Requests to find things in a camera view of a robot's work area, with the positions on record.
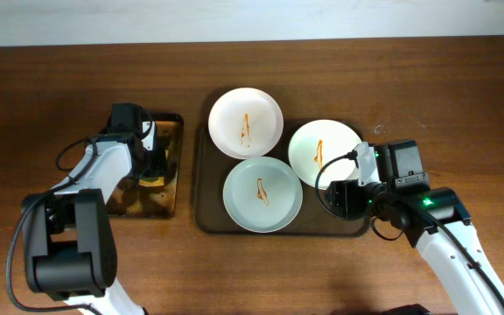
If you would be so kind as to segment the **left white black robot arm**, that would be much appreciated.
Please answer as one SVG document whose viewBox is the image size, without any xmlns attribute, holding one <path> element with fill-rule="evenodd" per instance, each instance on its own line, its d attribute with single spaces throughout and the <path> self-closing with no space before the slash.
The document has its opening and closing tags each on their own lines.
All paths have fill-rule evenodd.
<svg viewBox="0 0 504 315">
<path fill-rule="evenodd" d="M 51 189 L 26 196 L 6 258 L 6 291 L 23 312 L 144 314 L 117 279 L 117 251 L 106 204 L 117 185 L 165 171 L 165 149 L 155 142 L 151 113 L 134 103 L 113 105 L 107 125 L 83 139 L 80 162 Z M 27 306 L 14 293 L 12 265 L 24 242 L 25 280 L 52 307 Z"/>
</svg>

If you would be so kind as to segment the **white plate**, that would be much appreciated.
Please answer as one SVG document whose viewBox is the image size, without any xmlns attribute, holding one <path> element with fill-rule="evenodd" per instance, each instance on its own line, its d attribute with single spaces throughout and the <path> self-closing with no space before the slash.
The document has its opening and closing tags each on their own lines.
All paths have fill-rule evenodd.
<svg viewBox="0 0 504 315">
<path fill-rule="evenodd" d="M 315 120 L 299 127 L 288 147 L 290 166 L 308 186 L 331 160 L 346 155 L 361 143 L 360 136 L 343 122 Z"/>
<path fill-rule="evenodd" d="M 208 117 L 209 135 L 216 147 L 231 158 L 249 159 L 267 154 L 279 142 L 284 117 L 267 93 L 240 87 L 223 94 Z"/>
</svg>

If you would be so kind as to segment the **yellow green sponge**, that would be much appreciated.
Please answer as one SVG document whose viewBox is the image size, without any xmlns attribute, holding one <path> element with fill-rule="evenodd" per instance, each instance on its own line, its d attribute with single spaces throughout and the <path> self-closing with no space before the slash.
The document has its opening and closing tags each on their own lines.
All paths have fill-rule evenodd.
<svg viewBox="0 0 504 315">
<path fill-rule="evenodd" d="M 138 184 L 143 187 L 160 187 L 165 185 L 165 177 L 141 177 Z"/>
</svg>

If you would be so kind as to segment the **pale blue plate front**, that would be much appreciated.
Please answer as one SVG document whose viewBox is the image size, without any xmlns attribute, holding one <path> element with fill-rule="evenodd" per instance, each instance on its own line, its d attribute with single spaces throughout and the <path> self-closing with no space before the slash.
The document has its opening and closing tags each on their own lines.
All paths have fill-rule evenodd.
<svg viewBox="0 0 504 315">
<path fill-rule="evenodd" d="M 235 166 L 227 175 L 223 203 L 240 227 L 260 234 L 288 226 L 298 215 L 303 189 L 295 172 L 273 157 L 254 157 Z"/>
</svg>

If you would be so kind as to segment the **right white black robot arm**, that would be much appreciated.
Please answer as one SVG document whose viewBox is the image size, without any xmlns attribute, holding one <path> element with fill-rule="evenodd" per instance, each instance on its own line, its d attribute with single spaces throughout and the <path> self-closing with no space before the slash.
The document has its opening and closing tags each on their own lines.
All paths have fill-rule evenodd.
<svg viewBox="0 0 504 315">
<path fill-rule="evenodd" d="M 413 140 L 361 142 L 345 159 L 359 175 L 317 188 L 332 216 L 387 222 L 436 274 L 459 314 L 504 314 L 504 285 L 480 244 L 471 215 L 448 187 L 433 189 Z"/>
</svg>

